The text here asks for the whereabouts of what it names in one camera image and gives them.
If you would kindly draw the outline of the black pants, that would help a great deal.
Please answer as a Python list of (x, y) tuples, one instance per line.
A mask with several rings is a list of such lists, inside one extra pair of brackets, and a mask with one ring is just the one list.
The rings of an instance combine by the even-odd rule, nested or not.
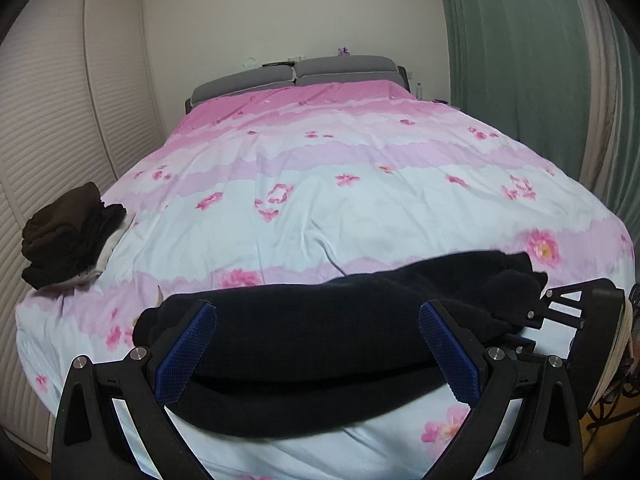
[(383, 415), (445, 381), (419, 330), (437, 300), (485, 346), (521, 326), (548, 276), (524, 252), (459, 252), (315, 285), (277, 284), (177, 294), (144, 310), (132, 340), (150, 346), (196, 302), (215, 333), (169, 409), (193, 426), (247, 439), (330, 431)]

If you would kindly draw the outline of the beige sheer curtain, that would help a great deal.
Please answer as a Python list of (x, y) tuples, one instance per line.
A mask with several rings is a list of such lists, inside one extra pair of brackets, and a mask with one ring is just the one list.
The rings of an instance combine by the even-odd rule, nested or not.
[(605, 0), (576, 0), (587, 51), (588, 108), (578, 181), (604, 202), (622, 114), (615, 15)]

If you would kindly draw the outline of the white folded garment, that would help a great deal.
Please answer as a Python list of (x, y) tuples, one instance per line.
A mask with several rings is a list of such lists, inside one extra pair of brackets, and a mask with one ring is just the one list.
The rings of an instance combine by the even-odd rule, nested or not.
[(68, 256), (47, 266), (40, 272), (39, 289), (69, 289), (92, 284), (106, 270), (116, 247), (134, 225), (135, 218), (134, 211), (127, 211), (118, 228), (99, 244), (95, 256)]

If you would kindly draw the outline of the dark brown folded garment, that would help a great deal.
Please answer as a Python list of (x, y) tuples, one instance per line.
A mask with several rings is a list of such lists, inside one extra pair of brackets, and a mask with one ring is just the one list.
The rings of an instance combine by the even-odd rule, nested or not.
[(79, 249), (103, 221), (104, 203), (94, 182), (67, 191), (28, 219), (22, 231), (22, 254), (43, 264)]

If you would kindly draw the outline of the black folded garment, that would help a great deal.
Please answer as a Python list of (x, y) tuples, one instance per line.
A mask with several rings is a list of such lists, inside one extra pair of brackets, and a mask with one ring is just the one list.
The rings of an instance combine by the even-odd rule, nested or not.
[(67, 282), (88, 271), (98, 261), (107, 239), (115, 233), (126, 216), (121, 204), (103, 206), (88, 217), (74, 240), (65, 235), (44, 246), (39, 262), (30, 259), (22, 271), (22, 279), (39, 290)]

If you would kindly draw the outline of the green curtain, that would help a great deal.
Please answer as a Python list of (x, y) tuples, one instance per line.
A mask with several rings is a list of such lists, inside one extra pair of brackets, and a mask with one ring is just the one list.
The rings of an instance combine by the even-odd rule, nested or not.
[[(578, 181), (588, 72), (576, 0), (442, 2), (452, 102)], [(616, 15), (615, 30), (623, 101), (611, 185), (603, 203), (637, 234), (639, 52)]]

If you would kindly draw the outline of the pink floral duvet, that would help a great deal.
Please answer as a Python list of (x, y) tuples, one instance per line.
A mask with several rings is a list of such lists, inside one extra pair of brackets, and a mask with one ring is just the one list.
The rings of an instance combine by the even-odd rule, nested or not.
[(553, 286), (636, 279), (634, 237), (553, 162), (397, 84), (203, 103), (103, 196), (134, 214), (102, 275), (16, 309), (29, 383), (57, 412), (73, 359), (119, 361), (179, 292), (320, 284), (468, 250), (526, 252)]

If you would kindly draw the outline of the grey right headboard cushion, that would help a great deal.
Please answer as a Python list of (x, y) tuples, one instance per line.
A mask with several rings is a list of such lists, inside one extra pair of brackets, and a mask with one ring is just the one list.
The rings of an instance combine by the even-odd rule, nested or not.
[(298, 86), (377, 80), (406, 86), (397, 65), (390, 58), (376, 55), (308, 58), (294, 65), (294, 73)]

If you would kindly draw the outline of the grey headboard cushion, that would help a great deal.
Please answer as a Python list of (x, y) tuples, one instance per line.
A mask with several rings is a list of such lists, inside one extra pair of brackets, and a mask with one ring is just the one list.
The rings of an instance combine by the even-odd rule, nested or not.
[(377, 80), (406, 86), (397, 65), (390, 58), (376, 55), (308, 58), (294, 65), (294, 73), (298, 86)]
[(273, 65), (254, 68), (254, 70), (246, 70), (201, 84), (193, 90), (190, 104), (198, 106), (220, 96), (235, 96), (247, 91), (292, 86), (294, 82), (295, 72), (292, 66)]

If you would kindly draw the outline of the white louvered wardrobe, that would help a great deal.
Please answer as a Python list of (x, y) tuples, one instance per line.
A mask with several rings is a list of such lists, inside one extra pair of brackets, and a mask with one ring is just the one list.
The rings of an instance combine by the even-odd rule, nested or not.
[(15, 342), (24, 225), (70, 188), (107, 190), (163, 140), (142, 0), (29, 0), (1, 45), (1, 426), (40, 458), (53, 419)]

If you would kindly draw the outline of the grey left headboard cushion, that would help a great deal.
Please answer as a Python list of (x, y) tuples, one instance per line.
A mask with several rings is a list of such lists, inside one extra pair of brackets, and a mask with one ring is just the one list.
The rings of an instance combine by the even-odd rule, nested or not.
[(273, 65), (254, 68), (254, 70), (246, 70), (201, 84), (193, 90), (190, 104), (198, 106), (220, 96), (235, 96), (247, 91), (292, 86), (294, 82), (295, 72), (292, 66)]

